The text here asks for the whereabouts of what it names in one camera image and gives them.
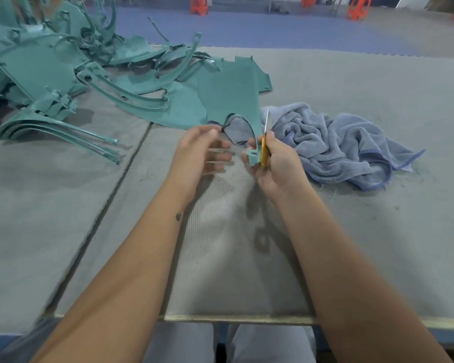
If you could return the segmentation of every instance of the yellow knife handle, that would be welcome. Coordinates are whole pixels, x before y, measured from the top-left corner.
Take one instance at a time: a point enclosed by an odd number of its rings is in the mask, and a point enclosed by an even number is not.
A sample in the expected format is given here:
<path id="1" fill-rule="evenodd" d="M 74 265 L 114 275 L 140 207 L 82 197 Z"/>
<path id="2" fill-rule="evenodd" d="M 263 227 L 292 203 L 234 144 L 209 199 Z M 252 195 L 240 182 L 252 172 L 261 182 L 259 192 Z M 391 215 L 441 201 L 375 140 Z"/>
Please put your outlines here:
<path id="1" fill-rule="evenodd" d="M 267 158 L 269 157 L 269 148 L 266 145 L 266 135 L 262 137 L 260 144 L 260 167 L 267 168 Z"/>

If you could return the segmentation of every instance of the forearm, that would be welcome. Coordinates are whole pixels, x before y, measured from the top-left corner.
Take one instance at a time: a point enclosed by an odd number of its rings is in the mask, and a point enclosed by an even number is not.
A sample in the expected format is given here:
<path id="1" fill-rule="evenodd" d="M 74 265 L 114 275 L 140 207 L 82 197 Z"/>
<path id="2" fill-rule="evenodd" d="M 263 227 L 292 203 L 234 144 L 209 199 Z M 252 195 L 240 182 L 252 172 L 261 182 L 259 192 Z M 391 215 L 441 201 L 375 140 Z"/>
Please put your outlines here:
<path id="1" fill-rule="evenodd" d="M 450 361 L 311 187 L 278 205 L 317 317 L 341 361 Z"/>
<path id="2" fill-rule="evenodd" d="M 33 363 L 142 360 L 178 237 L 183 213 L 178 199 L 167 185 L 162 186 Z"/>

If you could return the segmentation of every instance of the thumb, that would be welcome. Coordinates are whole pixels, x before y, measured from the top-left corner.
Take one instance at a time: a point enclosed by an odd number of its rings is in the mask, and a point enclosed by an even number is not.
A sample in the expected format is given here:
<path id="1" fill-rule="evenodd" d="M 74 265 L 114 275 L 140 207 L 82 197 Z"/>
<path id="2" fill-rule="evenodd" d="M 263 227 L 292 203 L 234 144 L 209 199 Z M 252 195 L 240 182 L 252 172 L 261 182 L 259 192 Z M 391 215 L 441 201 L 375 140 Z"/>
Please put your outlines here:
<path id="1" fill-rule="evenodd" d="M 218 135 L 219 132 L 216 129 L 211 129 L 205 134 L 200 135 L 200 137 L 195 142 L 195 146 L 201 148 L 202 151 L 206 151 L 209 148 L 210 144 L 212 144 L 213 140 L 217 139 Z"/>
<path id="2" fill-rule="evenodd" d="M 266 135 L 266 145 L 272 154 L 282 150 L 286 146 L 286 144 L 274 137 L 272 131 L 269 131 Z"/>

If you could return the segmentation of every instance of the gray tabletop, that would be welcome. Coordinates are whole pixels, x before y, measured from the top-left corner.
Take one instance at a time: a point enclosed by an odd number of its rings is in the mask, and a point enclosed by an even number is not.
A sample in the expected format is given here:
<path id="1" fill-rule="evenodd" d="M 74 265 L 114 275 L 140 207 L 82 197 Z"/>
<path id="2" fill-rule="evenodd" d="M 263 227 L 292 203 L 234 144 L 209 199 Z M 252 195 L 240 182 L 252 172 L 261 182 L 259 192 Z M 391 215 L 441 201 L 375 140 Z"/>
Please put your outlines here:
<path id="1" fill-rule="evenodd" d="M 148 128 L 99 95 L 79 103 L 67 122 L 119 139 L 119 165 L 51 136 L 0 141 L 0 333 L 42 314 Z"/>
<path id="2" fill-rule="evenodd" d="M 430 327 L 454 328 L 454 59 L 331 51 L 205 48 L 253 55 L 274 91 L 261 105 L 306 102 L 348 112 L 427 149 L 413 172 L 376 192 L 345 184 L 320 196 L 346 232 Z M 63 315 L 134 226 L 183 131 L 154 125 L 56 310 Z M 240 158 L 205 178 L 182 225 L 162 313 L 169 320 L 312 323 L 309 294 L 275 212 Z"/>

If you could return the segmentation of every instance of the person's right arm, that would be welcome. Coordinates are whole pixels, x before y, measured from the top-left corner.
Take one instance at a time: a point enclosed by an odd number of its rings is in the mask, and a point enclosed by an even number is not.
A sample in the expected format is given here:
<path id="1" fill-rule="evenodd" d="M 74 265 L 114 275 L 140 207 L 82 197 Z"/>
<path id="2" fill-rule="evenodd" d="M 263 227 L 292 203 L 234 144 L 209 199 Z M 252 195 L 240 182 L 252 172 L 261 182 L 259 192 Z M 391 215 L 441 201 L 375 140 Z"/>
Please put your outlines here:
<path id="1" fill-rule="evenodd" d="M 254 139 L 249 145 L 255 146 Z M 281 214 L 338 361 L 451 362 L 415 311 L 334 221 L 294 149 L 272 132 L 267 145 L 268 169 L 246 168 Z M 247 163 L 244 153 L 242 159 Z"/>

